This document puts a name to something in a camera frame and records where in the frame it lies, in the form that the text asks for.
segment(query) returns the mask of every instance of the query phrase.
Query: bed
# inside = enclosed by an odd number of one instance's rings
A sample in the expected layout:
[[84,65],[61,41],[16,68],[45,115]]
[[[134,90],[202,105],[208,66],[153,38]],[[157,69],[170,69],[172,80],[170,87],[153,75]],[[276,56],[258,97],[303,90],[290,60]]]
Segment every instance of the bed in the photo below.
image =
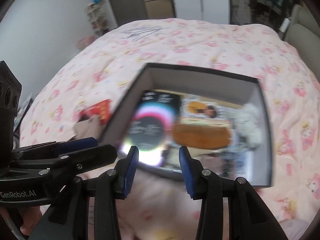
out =
[[123,25],[80,52],[43,88],[22,121],[20,146],[71,139],[79,112],[100,101],[110,99],[114,111],[146,62],[258,78],[275,155],[273,187],[259,194],[279,222],[313,220],[320,207],[320,84],[297,50],[264,25],[181,19]]

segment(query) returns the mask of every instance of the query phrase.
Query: camera lens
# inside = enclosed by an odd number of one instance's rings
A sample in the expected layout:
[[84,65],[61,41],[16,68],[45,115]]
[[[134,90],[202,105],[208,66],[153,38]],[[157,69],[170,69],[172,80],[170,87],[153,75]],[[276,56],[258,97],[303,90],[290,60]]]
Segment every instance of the camera lens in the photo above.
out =
[[12,90],[11,90],[11,87],[8,87],[4,97],[4,104],[6,107],[10,105],[11,99],[12,99]]
[[2,96],[3,94],[3,83],[0,82],[0,97]]
[[18,106],[18,103],[19,103],[18,96],[15,96],[13,100],[13,107],[16,108]]

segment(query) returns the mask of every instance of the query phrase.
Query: rainbow graphic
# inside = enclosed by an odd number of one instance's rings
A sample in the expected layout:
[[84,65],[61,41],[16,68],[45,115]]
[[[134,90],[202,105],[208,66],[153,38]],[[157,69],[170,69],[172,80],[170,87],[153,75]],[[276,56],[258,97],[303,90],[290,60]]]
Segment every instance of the rainbow graphic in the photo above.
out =
[[170,104],[143,102],[131,120],[124,137],[121,151],[128,153],[130,147],[139,148],[139,161],[152,166],[161,165],[162,152],[171,140],[171,129],[177,109]]

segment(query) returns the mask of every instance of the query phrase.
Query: human hand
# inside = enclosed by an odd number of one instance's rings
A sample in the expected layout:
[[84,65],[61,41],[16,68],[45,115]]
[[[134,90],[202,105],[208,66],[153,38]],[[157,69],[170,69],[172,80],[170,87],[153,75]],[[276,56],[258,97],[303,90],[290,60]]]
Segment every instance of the human hand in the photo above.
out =
[[[23,224],[20,227],[20,231],[22,234],[29,236],[39,220],[42,218],[40,207],[23,208],[20,209],[19,212],[23,219]],[[0,215],[4,219],[10,218],[7,209],[4,207],[0,207]]]

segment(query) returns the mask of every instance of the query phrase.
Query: door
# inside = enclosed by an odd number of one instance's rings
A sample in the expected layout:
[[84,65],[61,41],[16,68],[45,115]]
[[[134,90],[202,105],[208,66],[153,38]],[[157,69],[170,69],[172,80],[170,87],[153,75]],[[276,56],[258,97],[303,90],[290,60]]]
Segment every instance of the door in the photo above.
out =
[[147,19],[143,0],[110,0],[110,4],[118,26]]

